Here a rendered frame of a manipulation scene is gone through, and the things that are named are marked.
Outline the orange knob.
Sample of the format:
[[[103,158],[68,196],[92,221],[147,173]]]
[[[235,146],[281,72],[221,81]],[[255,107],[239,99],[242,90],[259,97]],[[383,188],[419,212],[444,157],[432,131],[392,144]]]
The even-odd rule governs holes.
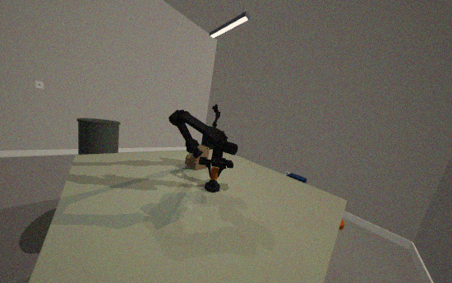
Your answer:
[[[211,168],[210,179],[216,180],[218,178],[218,172],[219,172],[219,168],[212,167]]]

